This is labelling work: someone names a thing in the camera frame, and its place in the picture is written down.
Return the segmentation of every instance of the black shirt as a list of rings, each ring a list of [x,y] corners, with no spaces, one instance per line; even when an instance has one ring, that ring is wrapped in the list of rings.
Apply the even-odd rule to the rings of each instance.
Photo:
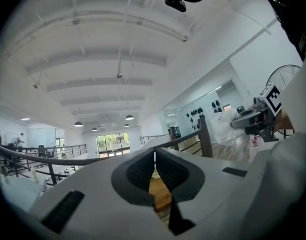
[[[306,0],[268,0],[289,41],[306,57]]]

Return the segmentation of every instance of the white ceiling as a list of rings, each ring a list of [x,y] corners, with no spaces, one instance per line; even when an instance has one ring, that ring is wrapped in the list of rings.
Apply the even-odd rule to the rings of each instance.
[[[126,115],[138,116],[199,26],[226,3],[187,2],[181,13],[164,0],[26,0],[4,33],[5,55],[86,131],[100,124],[121,128]]]

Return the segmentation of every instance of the ceiling light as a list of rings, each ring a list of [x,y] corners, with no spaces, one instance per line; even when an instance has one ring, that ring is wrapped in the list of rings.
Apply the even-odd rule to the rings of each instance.
[[[125,118],[125,120],[133,120],[134,119],[134,117],[131,115],[131,114],[129,114],[126,118]]]
[[[209,92],[209,93],[207,93],[206,95],[211,94],[213,91],[214,91],[214,90],[210,91],[210,92]]]
[[[75,124],[74,124],[75,127],[83,127],[83,124],[80,122],[80,121],[77,121]]]

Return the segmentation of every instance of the black camera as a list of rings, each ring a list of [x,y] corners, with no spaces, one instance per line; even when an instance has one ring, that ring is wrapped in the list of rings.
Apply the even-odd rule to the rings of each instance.
[[[165,4],[182,13],[186,11],[186,5],[182,0],[165,0]]]

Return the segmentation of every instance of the black rectangle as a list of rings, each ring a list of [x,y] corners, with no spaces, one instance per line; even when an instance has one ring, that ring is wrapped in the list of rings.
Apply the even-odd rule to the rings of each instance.
[[[71,191],[49,213],[42,224],[55,233],[60,233],[84,197],[85,195],[80,191]]]
[[[223,169],[223,172],[228,173],[228,174],[233,174],[239,177],[245,177],[247,174],[246,170],[239,170],[231,167],[226,167]]]

